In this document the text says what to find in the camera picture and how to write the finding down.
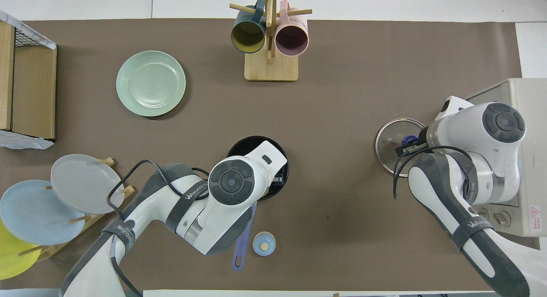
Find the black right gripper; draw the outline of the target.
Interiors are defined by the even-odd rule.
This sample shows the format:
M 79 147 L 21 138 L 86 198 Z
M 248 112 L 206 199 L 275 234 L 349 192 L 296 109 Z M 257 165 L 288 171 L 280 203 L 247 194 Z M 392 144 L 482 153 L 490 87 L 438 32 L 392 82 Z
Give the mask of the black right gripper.
M 407 156 L 420 149 L 428 147 L 426 139 L 419 137 L 402 137 L 395 140 L 395 143 L 400 143 L 399 147 L 395 148 L 397 157 Z

